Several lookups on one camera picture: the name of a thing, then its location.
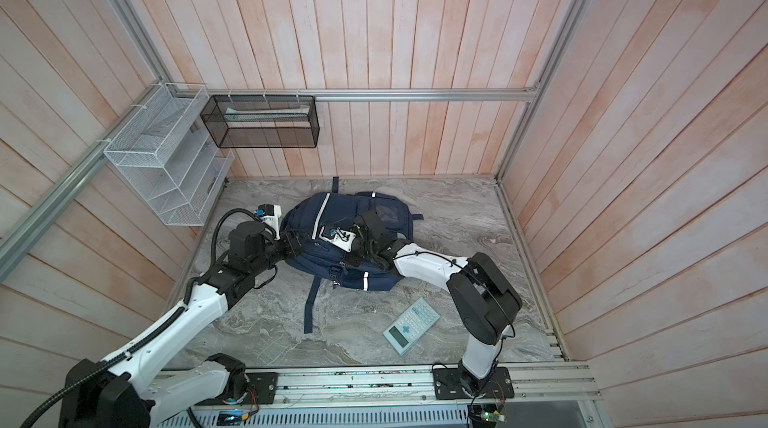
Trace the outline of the navy blue student backpack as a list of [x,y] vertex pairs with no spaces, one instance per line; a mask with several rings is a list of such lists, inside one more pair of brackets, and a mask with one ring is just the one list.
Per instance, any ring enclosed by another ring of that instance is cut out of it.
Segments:
[[361,291],[389,291],[402,280],[377,251],[390,241],[412,241],[414,222],[422,218],[394,196],[340,194],[337,184],[285,214],[281,232],[295,236],[301,246],[300,253],[286,263],[313,277],[304,306],[304,332],[313,331],[313,308],[324,280]]

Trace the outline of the teal calculator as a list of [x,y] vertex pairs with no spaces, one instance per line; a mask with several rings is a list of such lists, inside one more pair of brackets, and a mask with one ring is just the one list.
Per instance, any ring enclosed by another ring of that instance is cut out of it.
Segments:
[[384,330],[383,336],[403,356],[439,319],[440,315],[420,298]]

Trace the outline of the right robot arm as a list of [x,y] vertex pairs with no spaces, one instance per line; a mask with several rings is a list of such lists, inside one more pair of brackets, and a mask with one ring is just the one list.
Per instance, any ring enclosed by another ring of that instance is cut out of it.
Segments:
[[447,291],[469,333],[458,364],[464,389],[476,394],[491,380],[504,341],[516,336],[521,296],[484,253],[452,257],[390,233],[374,211],[355,217],[351,253],[387,273],[415,278]]

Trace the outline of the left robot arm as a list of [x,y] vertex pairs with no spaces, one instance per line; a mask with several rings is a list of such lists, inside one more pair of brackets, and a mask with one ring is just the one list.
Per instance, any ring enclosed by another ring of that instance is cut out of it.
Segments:
[[257,288],[258,275],[300,250],[290,231],[277,233],[260,220],[237,226],[228,250],[191,281],[173,310],[107,358],[84,360],[70,371],[60,426],[154,427],[202,401],[252,401],[244,364],[222,353],[180,375],[156,377],[198,333]]

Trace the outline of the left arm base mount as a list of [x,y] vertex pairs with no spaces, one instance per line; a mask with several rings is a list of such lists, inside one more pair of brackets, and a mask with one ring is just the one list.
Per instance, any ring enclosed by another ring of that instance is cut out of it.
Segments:
[[277,372],[250,371],[244,362],[224,353],[211,355],[192,371],[199,372],[209,362],[221,365],[228,379],[221,393],[202,400],[199,405],[270,405],[274,402],[279,376]]

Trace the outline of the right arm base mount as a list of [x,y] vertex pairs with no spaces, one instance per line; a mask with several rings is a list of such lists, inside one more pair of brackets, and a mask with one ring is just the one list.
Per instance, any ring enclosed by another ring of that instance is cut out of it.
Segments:
[[431,369],[435,397],[438,400],[498,399],[515,397],[507,368],[495,365],[485,378],[475,378],[462,365],[456,368],[433,366]]

